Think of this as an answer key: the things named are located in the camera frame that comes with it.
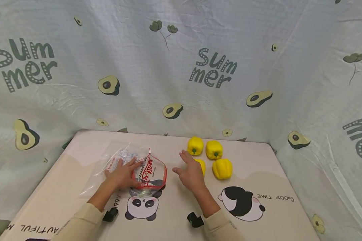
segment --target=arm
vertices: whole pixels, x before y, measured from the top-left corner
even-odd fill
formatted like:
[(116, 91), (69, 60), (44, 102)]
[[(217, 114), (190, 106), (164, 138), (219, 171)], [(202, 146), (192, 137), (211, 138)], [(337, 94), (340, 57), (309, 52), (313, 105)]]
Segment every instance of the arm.
[(106, 180), (89, 201), (58, 231), (51, 241), (92, 241), (105, 215), (104, 209), (111, 195), (120, 189), (137, 187), (140, 182), (131, 178), (133, 170), (142, 165), (133, 158), (122, 166), (120, 159), (114, 172), (105, 171)]
[(226, 217), (220, 206), (212, 197), (204, 182), (204, 176), (200, 163), (196, 162), (188, 152), (182, 150), (180, 157), (186, 163), (186, 170), (175, 167), (183, 185), (188, 188), (196, 198), (203, 215), (204, 224), (210, 234), (211, 241), (245, 241), (245, 238)]

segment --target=white table surface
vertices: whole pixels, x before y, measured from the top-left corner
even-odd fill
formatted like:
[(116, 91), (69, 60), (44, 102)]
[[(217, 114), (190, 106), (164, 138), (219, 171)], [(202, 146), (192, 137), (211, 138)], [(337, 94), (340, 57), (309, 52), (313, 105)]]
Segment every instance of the white table surface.
[[(99, 240), (206, 240), (203, 227), (191, 228), (186, 219), (191, 212), (201, 215), (196, 201), (171, 171), (173, 167), (182, 165), (178, 153), (186, 149), (188, 140), (185, 137), (119, 132), (78, 132), (0, 237), (0, 241), (51, 239), (87, 201), (79, 194), (100, 156), (114, 141), (150, 147), (153, 155), (166, 164), (168, 180), (162, 196), (158, 198), (160, 204), (153, 221), (126, 219), (127, 198), (112, 197), (107, 208), (117, 206), (119, 214), (112, 223), (103, 222)], [(319, 240), (269, 145), (227, 140), (220, 142), (224, 148), (223, 158), (231, 160), (234, 168), (229, 180), (222, 181), (214, 177), (213, 161), (207, 159), (205, 150), (197, 158), (206, 163), (207, 187), (247, 240)], [(226, 210), (217, 197), (224, 188), (230, 186), (250, 191), (260, 201), (265, 212), (259, 220), (243, 221)]]

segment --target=bell pepper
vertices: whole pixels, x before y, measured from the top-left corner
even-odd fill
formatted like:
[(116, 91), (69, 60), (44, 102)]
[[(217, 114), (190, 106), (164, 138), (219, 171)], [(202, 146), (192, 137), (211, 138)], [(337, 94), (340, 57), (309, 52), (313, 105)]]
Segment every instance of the bell pepper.
[(209, 159), (217, 160), (223, 156), (223, 147), (218, 141), (209, 141), (206, 143), (206, 156)]
[(199, 162), (200, 165), (201, 165), (201, 169), (203, 170), (203, 175), (205, 176), (205, 170), (206, 170), (206, 167), (205, 167), (205, 162), (204, 160), (201, 160), (201, 159), (195, 159), (196, 162)]
[(217, 179), (228, 179), (232, 176), (232, 163), (228, 159), (219, 159), (213, 163), (213, 174)]
[(203, 152), (204, 142), (199, 137), (192, 137), (188, 142), (188, 152), (192, 156), (198, 156)]

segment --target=cartoon panda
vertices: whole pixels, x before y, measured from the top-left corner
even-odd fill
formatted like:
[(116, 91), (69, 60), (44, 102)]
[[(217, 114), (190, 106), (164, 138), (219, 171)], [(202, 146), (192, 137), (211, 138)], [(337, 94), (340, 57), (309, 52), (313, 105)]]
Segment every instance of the cartoon panda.
[(162, 195), (161, 188), (151, 197), (140, 198), (138, 196), (132, 196), (127, 200), (127, 212), (125, 213), (125, 218), (132, 220), (137, 219), (146, 219), (148, 221), (153, 221), (157, 217), (157, 209), (159, 205), (158, 198)]
[(262, 218), (265, 212), (265, 207), (252, 196), (241, 187), (226, 187), (218, 198), (233, 216), (251, 222)]

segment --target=ziplock bag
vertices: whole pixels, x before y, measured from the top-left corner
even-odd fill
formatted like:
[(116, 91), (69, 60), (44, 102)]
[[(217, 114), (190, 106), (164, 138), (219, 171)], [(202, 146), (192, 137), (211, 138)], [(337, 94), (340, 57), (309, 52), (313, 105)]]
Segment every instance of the ziplock bag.
[(91, 197), (105, 181), (105, 170), (113, 172), (117, 163), (122, 159), (122, 165), (130, 162), (136, 157), (135, 162), (143, 161), (141, 167), (132, 172), (132, 178), (142, 182), (142, 185), (130, 190), (117, 191), (121, 198), (131, 196), (150, 197), (164, 187), (166, 183), (166, 165), (151, 154), (151, 150), (139, 147), (136, 144), (126, 144), (126, 142), (113, 141), (103, 152), (97, 165), (94, 167), (92, 175), (83, 188), (80, 197)]

